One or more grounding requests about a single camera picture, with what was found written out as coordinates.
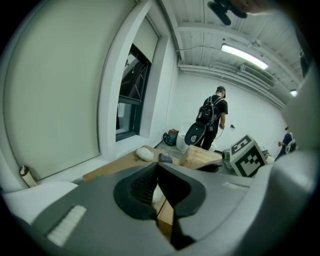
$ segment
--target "window sill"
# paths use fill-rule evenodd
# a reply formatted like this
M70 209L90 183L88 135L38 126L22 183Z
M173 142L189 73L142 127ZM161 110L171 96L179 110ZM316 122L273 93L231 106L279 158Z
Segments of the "window sill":
M73 167L60 171L56 174L53 174L49 177L45 177L37 182L38 185L48 183L48 182L79 182L82 180L83 175L90 173L104 165L108 164L108 161L105 161L101 156L89 159L82 163L79 163Z
M120 158L148 143L148 139L139 135L117 141L115 143L116 158Z

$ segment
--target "ceiling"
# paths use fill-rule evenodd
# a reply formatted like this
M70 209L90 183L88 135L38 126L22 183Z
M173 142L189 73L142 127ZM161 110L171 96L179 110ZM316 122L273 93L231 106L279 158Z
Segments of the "ceiling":
M281 102L278 107L283 107L292 98L290 90L297 89L303 79L300 46L293 24L280 12L248 15L246 19L228 12L231 25L225 26L207 7L208 1L161 1L176 37L177 47L185 50L180 51L180 64L187 67L189 73L193 70L194 73L203 73L206 68L206 75L208 70L217 65L238 70L246 61L221 51L222 44L234 46L267 63L265 72L274 82L273 87L256 90L251 84L246 89L264 98L272 98L271 101L276 98L276 101ZM210 76L214 77L214 72L210 71Z

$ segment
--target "gray plastic part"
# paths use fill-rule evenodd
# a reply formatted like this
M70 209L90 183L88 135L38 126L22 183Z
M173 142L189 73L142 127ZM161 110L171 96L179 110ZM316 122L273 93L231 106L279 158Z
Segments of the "gray plastic part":
M81 205L87 211L64 244L64 249L88 256L156 256L174 252L155 220L134 219L114 200L115 185L144 167L132 167L82 183L45 209L32 226L47 234L73 205Z
M319 151L295 151L262 166L234 211L210 234L174 255L265 255L312 197L319 180L318 156Z
M207 196L200 209L192 216L178 219L183 235L195 241L209 234L227 219L246 195L243 190L232 189L224 184L249 188L253 183L253 179L248 177L210 173L183 166L175 166L175 170L198 180L206 189Z

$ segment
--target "white container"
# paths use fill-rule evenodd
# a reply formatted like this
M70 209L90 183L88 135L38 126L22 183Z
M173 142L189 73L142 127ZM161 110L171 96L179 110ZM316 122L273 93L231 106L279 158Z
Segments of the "white container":
M192 123L190 122L185 122L182 126L181 129L179 130L178 136L176 138L176 148L179 151L185 152L189 148L189 145L185 143L185 136L187 134L187 131L191 127Z
M210 151L210 152L215 152L215 150L217 150L217 145L213 142L213 143L211 144L211 147L209 148L209 151Z

